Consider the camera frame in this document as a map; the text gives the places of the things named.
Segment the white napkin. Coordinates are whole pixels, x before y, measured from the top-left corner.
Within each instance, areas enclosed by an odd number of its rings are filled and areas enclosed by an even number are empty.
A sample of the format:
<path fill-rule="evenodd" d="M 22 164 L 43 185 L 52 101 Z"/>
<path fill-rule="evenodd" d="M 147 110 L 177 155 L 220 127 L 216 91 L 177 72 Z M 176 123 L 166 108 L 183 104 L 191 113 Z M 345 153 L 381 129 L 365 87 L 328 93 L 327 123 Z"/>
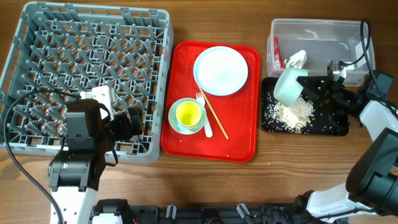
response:
<path fill-rule="evenodd" d="M 300 50 L 299 52 L 293 54 L 288 59 L 284 60 L 286 68 L 299 68 L 302 69 L 307 61 L 307 52 L 305 50 Z"/>

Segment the red snack wrapper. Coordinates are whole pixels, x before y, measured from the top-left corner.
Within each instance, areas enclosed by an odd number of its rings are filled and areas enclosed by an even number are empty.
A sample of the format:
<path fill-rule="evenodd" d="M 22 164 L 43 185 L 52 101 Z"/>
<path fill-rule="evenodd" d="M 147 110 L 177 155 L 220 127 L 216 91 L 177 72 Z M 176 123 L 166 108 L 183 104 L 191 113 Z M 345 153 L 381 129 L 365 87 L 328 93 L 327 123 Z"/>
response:
<path fill-rule="evenodd" d="M 274 46 L 274 66 L 276 68 L 285 68 L 285 63 L 282 59 L 281 53 L 280 53 L 280 48 L 279 48 L 279 39 L 277 37 L 273 38 L 273 46 Z"/>

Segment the white plastic fork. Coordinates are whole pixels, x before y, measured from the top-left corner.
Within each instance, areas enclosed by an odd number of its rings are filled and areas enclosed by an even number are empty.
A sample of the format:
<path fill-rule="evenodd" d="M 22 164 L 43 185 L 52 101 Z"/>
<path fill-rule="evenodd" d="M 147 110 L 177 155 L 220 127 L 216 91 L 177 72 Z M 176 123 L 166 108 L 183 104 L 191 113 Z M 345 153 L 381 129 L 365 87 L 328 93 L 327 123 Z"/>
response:
<path fill-rule="evenodd" d="M 196 100 L 202 104 L 203 106 L 205 106 L 205 99 L 203 97 L 203 95 L 201 93 L 196 93 Z M 204 123 L 204 130 L 205 130 L 205 136 L 207 138 L 211 138 L 213 136 L 213 131 L 211 129 L 211 125 L 209 123 L 208 118 L 205 119 L 205 123 Z"/>

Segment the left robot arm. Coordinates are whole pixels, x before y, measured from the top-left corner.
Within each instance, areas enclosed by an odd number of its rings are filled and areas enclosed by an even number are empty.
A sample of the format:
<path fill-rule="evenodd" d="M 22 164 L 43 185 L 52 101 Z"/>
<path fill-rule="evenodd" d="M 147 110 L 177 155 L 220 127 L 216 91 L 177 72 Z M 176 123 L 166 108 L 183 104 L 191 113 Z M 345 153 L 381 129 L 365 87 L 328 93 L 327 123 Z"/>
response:
<path fill-rule="evenodd" d="M 94 99 L 67 104 L 67 150 L 61 149 L 49 165 L 49 186 L 56 204 L 51 223 L 139 223 L 126 199 L 97 200 L 100 177 L 109 166 L 106 153 L 114 143 L 143 132 L 142 111 L 111 115 L 100 111 L 104 104 Z"/>

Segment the yellow plastic cup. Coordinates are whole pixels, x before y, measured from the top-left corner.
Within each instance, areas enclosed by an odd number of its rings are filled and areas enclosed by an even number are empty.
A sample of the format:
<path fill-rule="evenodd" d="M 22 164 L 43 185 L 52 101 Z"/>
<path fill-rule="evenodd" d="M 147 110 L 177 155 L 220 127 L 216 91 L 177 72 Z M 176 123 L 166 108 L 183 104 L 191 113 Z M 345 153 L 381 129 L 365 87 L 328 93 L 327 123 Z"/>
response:
<path fill-rule="evenodd" d="M 177 121 L 186 128 L 194 128 L 199 123 L 201 116 L 201 108 L 194 101 L 184 101 L 177 106 Z"/>

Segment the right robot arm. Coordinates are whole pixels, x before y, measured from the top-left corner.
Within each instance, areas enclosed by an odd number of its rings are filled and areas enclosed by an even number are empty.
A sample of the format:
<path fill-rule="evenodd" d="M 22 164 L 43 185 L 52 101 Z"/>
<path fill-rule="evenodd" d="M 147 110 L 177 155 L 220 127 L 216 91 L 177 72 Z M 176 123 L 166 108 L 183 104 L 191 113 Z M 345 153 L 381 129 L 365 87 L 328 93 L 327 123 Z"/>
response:
<path fill-rule="evenodd" d="M 397 108 L 383 102 L 393 77 L 373 71 L 357 93 L 342 80 L 299 77 L 303 93 L 315 102 L 328 100 L 335 108 L 357 116 L 372 144 L 355 163 L 346 182 L 324 191 L 309 190 L 295 198 L 290 219 L 302 223 L 333 223 L 351 215 L 397 215 Z"/>

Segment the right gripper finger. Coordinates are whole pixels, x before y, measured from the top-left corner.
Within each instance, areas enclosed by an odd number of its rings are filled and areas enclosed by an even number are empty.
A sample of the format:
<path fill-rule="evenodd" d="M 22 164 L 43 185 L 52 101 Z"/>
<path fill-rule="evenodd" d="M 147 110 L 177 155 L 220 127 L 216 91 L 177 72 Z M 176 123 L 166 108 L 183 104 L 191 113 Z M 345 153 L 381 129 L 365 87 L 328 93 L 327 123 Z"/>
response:
<path fill-rule="evenodd" d="M 304 86 L 302 93 L 318 105 L 325 105 L 330 101 L 327 87 Z"/>
<path fill-rule="evenodd" d="M 331 85 L 331 80 L 327 76 L 298 77 L 297 82 L 305 88 L 327 89 Z"/>

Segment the light blue food bowl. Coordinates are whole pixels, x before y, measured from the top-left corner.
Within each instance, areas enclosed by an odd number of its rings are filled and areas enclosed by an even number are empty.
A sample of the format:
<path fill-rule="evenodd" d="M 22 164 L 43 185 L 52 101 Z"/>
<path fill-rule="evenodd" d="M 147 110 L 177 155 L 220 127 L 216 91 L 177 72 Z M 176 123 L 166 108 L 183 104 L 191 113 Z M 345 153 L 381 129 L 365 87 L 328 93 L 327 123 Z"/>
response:
<path fill-rule="evenodd" d="M 274 98 L 286 107 L 292 106 L 303 90 L 303 86 L 298 83 L 297 78 L 307 76 L 307 70 L 286 68 L 274 87 Z"/>

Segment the light green bowl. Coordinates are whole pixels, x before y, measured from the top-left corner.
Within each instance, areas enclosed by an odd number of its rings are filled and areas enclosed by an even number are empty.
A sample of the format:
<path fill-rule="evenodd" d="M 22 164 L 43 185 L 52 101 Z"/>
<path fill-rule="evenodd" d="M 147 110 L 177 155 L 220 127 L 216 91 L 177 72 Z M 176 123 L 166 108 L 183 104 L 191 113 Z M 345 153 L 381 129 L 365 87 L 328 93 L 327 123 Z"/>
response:
<path fill-rule="evenodd" d="M 200 119 L 199 123 L 198 123 L 194 128 L 186 128 L 186 127 L 182 126 L 182 125 L 177 121 L 177 118 L 176 118 L 176 109 L 177 109 L 177 106 L 178 106 L 179 104 L 183 103 L 184 101 L 194 101 L 194 102 L 196 102 L 196 103 L 200 106 L 200 108 L 201 108 L 201 112 L 202 112 L 201 119 Z M 169 119 L 169 123 L 170 123 L 171 127 L 172 127 L 176 132 L 178 132 L 178 133 L 180 133 L 180 134 L 186 134 L 186 135 L 194 134 L 194 133 L 198 132 L 199 130 L 201 130 L 201 128 L 204 127 L 204 123 L 205 123 L 205 119 L 206 119 L 206 118 L 207 118 L 207 115 L 206 115 L 206 109 L 205 109 L 205 107 L 204 107 L 202 104 L 200 104 L 196 99 L 193 99 L 193 98 L 182 98 L 182 99 L 177 100 L 177 101 L 170 107 L 170 110 L 169 110 L 169 113 L 168 113 L 168 119 Z"/>

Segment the rice and peanut leftovers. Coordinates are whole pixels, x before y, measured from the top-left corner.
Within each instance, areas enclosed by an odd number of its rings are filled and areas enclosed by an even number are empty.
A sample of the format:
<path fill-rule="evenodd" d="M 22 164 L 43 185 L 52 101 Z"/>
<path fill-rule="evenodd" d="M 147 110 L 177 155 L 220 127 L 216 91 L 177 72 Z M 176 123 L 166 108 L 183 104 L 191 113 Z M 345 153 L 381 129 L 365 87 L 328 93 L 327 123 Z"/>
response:
<path fill-rule="evenodd" d="M 303 128 L 311 126 L 315 109 L 313 102 L 306 97 L 300 95 L 292 106 L 285 106 L 270 94 L 268 100 L 271 102 L 265 107 L 265 121 L 262 123 L 270 131 L 301 133 Z"/>

